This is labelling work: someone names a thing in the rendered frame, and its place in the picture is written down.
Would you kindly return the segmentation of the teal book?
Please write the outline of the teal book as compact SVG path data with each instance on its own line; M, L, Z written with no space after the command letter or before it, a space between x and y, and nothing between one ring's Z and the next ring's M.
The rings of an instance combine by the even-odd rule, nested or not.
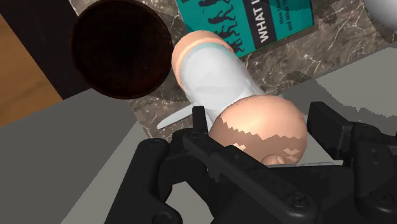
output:
M188 32L211 31L238 57L314 25L311 0L175 0Z

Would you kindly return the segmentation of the peach and white doll figure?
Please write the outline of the peach and white doll figure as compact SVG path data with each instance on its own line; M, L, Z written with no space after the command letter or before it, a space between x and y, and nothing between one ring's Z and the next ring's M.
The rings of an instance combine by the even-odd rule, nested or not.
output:
M297 164L307 147L303 113L289 100L265 92L231 46L210 31L182 37L172 70L190 105L164 118L162 129L205 109L209 136L233 145L265 165Z

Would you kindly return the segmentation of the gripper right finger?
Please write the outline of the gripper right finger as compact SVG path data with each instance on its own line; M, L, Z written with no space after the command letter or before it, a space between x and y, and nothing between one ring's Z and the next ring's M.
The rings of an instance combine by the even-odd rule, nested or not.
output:
M367 219L397 219L397 135L350 122L321 101L310 103L309 134L354 173L354 205Z

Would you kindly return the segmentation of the dark brown round bowl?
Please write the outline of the dark brown round bowl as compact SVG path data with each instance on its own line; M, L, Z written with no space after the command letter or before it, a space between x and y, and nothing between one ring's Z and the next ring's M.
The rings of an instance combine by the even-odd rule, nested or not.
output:
M98 0L71 31L73 63L99 93L137 99L152 93L171 70L172 38L164 21L138 0Z

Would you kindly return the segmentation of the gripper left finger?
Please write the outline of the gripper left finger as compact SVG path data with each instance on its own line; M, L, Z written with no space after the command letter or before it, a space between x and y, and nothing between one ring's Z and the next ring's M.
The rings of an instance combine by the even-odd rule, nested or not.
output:
M204 109L195 106L193 127L172 141L141 141L104 224L183 224L166 201L187 182L207 204L208 224L317 224L315 200L274 171L207 133Z

